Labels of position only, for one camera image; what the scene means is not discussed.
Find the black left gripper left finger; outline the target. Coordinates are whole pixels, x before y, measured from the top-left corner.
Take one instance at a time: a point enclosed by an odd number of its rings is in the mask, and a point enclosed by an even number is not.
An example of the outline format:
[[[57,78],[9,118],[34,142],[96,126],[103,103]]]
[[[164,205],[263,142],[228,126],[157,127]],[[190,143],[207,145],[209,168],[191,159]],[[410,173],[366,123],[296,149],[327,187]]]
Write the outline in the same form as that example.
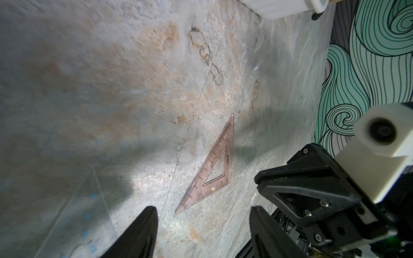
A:
[[[101,258],[152,258],[157,232],[157,209],[147,206]]]

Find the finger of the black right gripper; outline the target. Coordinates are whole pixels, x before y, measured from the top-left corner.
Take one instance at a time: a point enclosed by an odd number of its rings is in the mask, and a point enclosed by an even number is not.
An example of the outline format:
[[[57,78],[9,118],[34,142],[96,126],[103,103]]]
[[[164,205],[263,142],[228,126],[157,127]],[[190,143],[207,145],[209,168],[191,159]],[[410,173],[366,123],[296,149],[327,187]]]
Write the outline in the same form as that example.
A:
[[[307,144],[286,165],[260,171],[259,193],[299,227],[307,227],[361,201],[347,172],[320,145]]]

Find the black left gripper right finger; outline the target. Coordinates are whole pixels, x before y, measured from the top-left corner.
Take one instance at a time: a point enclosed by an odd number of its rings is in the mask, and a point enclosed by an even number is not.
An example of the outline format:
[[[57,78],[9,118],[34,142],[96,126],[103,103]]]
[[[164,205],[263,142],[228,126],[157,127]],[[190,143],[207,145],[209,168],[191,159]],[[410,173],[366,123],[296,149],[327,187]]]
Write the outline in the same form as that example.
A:
[[[255,258],[304,258],[291,238],[261,206],[250,211],[250,231]]]

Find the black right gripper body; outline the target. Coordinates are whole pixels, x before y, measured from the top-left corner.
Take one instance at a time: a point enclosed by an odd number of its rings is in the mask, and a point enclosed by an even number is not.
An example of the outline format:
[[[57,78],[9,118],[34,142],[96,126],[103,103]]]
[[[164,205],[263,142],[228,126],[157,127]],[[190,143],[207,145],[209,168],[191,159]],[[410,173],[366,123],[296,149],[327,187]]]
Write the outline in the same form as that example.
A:
[[[358,205],[308,227],[299,227],[280,209],[271,217],[282,230],[298,243],[309,258],[356,258],[367,256],[362,247],[369,245],[379,258],[410,258],[413,255],[413,182],[399,180],[378,211],[384,220],[364,223],[368,209]],[[239,258],[255,258],[251,240],[237,254]]]

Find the blue triangle ruler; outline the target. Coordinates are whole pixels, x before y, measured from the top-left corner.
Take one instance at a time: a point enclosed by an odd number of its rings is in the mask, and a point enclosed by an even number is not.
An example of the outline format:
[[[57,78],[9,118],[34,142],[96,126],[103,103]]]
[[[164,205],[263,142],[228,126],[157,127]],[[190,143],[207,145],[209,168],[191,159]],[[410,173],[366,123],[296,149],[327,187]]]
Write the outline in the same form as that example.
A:
[[[117,238],[100,182],[92,169],[35,256],[99,258]]]

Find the pink triangle ruler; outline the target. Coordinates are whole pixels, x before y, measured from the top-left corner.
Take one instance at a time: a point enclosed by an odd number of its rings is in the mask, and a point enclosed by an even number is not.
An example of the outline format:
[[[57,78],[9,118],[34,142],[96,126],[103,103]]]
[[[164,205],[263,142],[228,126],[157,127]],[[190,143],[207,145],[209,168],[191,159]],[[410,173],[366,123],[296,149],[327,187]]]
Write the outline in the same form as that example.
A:
[[[199,203],[231,182],[234,150],[234,114],[231,114],[213,148],[185,192],[175,214]]]

